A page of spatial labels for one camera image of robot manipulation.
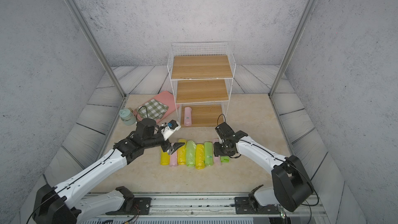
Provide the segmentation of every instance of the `gray textured wall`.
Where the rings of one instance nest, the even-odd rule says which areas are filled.
[[[76,0],[112,66],[166,65],[172,42],[228,41],[280,64],[307,0]]]
[[[63,0],[0,8],[0,223],[8,223],[104,70]]]
[[[318,0],[287,76],[369,223],[398,219],[398,0]]]

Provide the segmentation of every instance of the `metal rail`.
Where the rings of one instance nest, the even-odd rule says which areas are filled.
[[[83,31],[83,34],[87,38],[87,41],[90,43],[91,47],[93,48],[94,52],[96,53],[99,61],[101,62],[102,66],[104,67],[105,71],[109,75],[109,78],[111,78],[111,81],[117,88],[117,91],[120,93],[122,98],[126,97],[126,93],[124,92],[122,86],[120,85],[119,81],[117,80],[115,74],[113,73],[112,68],[109,66],[105,54],[102,52],[100,46],[97,43],[97,40],[95,39],[94,35],[92,34],[90,28],[88,27],[88,24],[86,20],[84,19],[81,11],[77,7],[77,4],[75,0],[65,0],[65,3],[69,7],[70,11],[72,12],[73,16],[75,17],[77,23],[79,24],[80,28]]]
[[[293,38],[289,44],[289,47],[287,48],[285,57],[282,60],[281,66],[279,67],[279,71],[276,75],[275,81],[272,84],[271,91],[268,94],[270,98],[273,97],[273,95],[279,85],[279,82],[281,81],[282,76],[287,68],[287,65],[289,64],[289,62],[292,58],[293,52],[296,49],[297,44],[299,43],[300,37],[305,29],[305,25],[306,25],[308,19],[311,16],[311,12],[314,9],[316,1],[317,0],[308,0],[307,1],[304,11],[301,14],[300,22],[297,25],[296,31],[293,35]]]

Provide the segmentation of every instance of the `black motor joint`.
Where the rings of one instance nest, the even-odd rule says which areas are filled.
[[[216,127],[216,132],[221,138],[222,143],[214,143],[215,156],[234,156],[238,153],[236,143],[238,143],[242,137],[247,136],[247,134],[242,131],[234,132],[226,122],[219,124]]]

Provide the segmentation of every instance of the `beige tabletop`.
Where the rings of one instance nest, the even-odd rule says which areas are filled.
[[[130,95],[126,107],[134,109],[153,96]],[[172,119],[177,120],[176,112],[162,122]],[[235,132],[242,130],[268,149],[290,156],[268,95],[232,94],[226,122]],[[135,124],[125,126],[119,120],[105,152],[135,127]],[[217,138],[217,133],[214,127],[181,128],[169,140],[177,142],[180,138],[204,143]],[[185,165],[174,168],[160,165],[160,151],[160,147],[146,149],[141,157],[107,177],[92,192],[110,192],[120,186],[132,192],[250,192],[261,184],[272,186],[271,175],[244,156],[221,166],[197,170]]]

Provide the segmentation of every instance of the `green rolled towel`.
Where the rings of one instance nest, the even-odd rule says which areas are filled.
[[[192,141],[189,140],[187,142],[187,147],[186,147],[186,163],[188,167],[194,167],[195,166],[195,153],[196,153],[196,144]]]
[[[205,142],[205,166],[213,165],[213,143]]]

